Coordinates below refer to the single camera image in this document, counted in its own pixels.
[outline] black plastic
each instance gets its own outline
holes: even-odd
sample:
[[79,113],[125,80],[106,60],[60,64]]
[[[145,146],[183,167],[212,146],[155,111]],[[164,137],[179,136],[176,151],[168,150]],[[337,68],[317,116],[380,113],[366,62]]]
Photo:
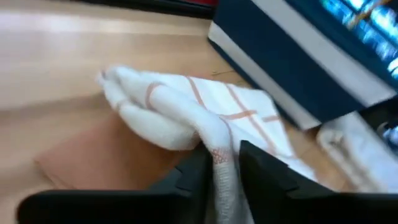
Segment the black plastic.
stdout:
[[215,7],[182,0],[76,0],[107,6],[126,7],[143,11],[154,11],[179,16],[212,19]]
[[241,181],[256,224],[383,223],[396,220],[397,194],[333,192],[243,141]]
[[21,202],[17,221],[202,224],[211,177],[211,156],[201,144],[149,190],[49,190]]

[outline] white towel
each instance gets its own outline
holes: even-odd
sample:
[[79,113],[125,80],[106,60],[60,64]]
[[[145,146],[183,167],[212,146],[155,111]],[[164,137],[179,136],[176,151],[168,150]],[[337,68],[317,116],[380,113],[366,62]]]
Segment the white towel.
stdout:
[[213,156],[217,223],[253,223],[237,172],[241,140],[314,179],[263,91],[127,67],[110,68],[98,80],[112,108],[142,138],[168,150],[203,141]]
[[398,157],[357,112],[324,124],[317,141],[359,191],[398,193]]

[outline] dish towel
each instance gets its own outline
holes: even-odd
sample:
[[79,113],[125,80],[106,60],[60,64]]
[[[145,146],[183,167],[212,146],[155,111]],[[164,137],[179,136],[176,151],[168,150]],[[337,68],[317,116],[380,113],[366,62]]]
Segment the dish towel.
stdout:
[[171,151],[191,150],[203,141],[213,156],[217,223],[253,223],[239,182],[241,140],[314,179],[264,91],[123,66],[107,69],[98,82],[112,109],[145,140]]
[[398,193],[398,157],[357,112],[324,124],[317,141],[358,190]]

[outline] white stripe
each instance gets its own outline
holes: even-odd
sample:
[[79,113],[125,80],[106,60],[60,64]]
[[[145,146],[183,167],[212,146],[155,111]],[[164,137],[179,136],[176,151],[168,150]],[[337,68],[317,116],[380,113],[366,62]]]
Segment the white stripe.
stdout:
[[278,102],[301,129],[318,126],[320,122],[287,94],[261,67],[256,64],[214,22],[211,23],[209,39],[221,47],[250,77]]
[[285,1],[252,1],[364,106],[371,106],[396,95],[392,88],[314,29],[311,23]]

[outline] wooden surface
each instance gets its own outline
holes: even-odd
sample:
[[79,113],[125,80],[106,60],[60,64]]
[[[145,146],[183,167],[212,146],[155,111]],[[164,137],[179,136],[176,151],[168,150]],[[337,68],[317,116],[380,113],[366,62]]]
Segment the wooden surface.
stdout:
[[[206,41],[209,25],[74,2],[0,1],[0,149],[10,152],[0,170],[104,119],[110,108],[94,79],[109,65],[247,85]],[[313,133],[288,124],[287,132],[322,184],[353,189]]]

